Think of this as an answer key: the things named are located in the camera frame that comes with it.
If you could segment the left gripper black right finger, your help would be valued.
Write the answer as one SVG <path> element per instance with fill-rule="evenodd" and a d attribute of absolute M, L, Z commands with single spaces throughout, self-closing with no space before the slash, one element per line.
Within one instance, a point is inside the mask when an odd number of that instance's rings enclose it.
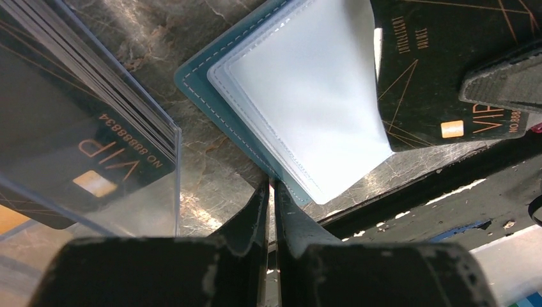
<path fill-rule="evenodd" d="M 274 185 L 281 306 L 496 306 L 476 259 L 450 243 L 344 242 Z"/>

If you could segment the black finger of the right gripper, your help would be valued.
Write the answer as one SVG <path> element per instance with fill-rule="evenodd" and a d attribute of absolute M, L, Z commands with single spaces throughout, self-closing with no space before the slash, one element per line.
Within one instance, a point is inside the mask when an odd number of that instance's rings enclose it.
<path fill-rule="evenodd" d="M 541 40 L 521 44 L 463 78 L 458 98 L 527 113 L 541 113 Z"/>

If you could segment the light blue card holder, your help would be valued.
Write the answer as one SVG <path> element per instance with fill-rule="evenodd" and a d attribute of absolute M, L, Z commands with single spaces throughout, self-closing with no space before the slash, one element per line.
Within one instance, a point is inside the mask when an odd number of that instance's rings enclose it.
<path fill-rule="evenodd" d="M 392 155 L 369 1 L 265 1 L 199 51 L 176 86 L 303 205 Z"/>

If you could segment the black VIP credit card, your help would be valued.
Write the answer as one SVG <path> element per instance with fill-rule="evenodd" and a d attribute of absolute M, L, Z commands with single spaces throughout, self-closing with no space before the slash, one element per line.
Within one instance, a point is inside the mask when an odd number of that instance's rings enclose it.
<path fill-rule="evenodd" d="M 526 113 L 459 98 L 465 74 L 541 36 L 540 1 L 373 1 L 392 151 L 520 138 Z"/>

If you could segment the clear box with gold cards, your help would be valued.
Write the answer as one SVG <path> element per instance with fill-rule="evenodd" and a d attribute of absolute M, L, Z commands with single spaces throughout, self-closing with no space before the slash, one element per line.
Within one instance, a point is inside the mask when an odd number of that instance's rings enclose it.
<path fill-rule="evenodd" d="M 178 236 L 181 140 L 64 2 L 1 2 L 3 208 L 55 229 Z"/>

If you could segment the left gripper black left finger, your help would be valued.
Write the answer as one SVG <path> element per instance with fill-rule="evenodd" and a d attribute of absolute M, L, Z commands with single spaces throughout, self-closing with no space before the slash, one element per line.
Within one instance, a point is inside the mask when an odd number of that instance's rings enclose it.
<path fill-rule="evenodd" d="M 206 237 L 86 237 L 65 244 L 30 306 L 263 306 L 268 182 Z"/>

